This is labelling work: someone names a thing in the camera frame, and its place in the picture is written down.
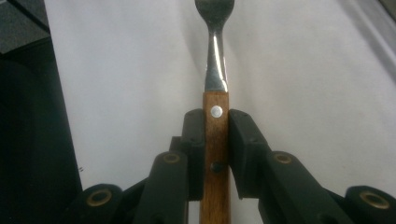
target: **black object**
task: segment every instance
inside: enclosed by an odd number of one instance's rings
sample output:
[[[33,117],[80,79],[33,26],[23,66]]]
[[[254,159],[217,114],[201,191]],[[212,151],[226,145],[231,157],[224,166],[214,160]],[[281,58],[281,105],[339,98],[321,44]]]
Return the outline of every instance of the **black object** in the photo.
[[[156,158],[148,179],[125,190],[120,205],[104,205],[105,218],[95,223],[187,223],[187,202],[202,199],[203,129],[203,111],[187,113],[182,136],[173,137],[170,152]],[[296,157],[272,151],[249,114],[230,110],[229,132],[230,166],[239,197],[259,198],[264,223],[396,223],[393,197],[364,186],[350,188],[345,198],[324,189]],[[63,219],[62,224],[91,223],[83,217],[97,208],[87,204],[91,194],[86,191],[66,211],[81,219]]]
[[[56,223],[81,192],[50,38],[0,58],[0,223]]]

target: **metal fork head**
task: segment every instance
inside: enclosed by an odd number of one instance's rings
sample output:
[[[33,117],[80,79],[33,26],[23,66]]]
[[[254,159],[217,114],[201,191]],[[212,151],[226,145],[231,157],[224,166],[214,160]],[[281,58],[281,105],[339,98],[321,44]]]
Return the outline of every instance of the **metal fork head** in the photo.
[[[199,14],[206,22],[209,31],[222,30],[224,23],[233,11],[234,0],[195,0]]]

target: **white surface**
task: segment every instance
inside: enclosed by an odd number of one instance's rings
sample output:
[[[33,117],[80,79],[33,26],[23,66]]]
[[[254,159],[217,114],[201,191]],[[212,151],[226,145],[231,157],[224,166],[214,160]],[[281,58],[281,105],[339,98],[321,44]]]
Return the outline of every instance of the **white surface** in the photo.
[[[83,187],[126,189],[201,107],[205,24],[193,0],[46,6]],[[323,187],[396,196],[395,39],[376,1],[236,1],[224,30],[231,106]],[[260,223],[256,200],[233,192],[232,203],[233,223]]]

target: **brown wooden handle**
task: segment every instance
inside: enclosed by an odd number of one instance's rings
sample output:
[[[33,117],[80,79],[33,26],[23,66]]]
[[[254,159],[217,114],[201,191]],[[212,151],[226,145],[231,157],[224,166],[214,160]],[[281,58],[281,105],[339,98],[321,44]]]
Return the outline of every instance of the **brown wooden handle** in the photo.
[[[214,118],[213,106],[222,114]],[[228,168],[228,92],[204,93],[205,111],[205,183],[201,201],[201,224],[230,224],[230,182]]]

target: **fork handle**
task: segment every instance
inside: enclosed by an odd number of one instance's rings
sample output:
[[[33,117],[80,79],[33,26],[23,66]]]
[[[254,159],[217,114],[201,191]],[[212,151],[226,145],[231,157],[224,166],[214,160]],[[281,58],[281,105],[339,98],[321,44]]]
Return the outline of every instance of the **fork handle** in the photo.
[[[212,116],[213,106],[220,106],[219,118]],[[204,93],[205,111],[205,183],[201,200],[201,224],[230,224],[230,181],[228,167],[229,94]]]

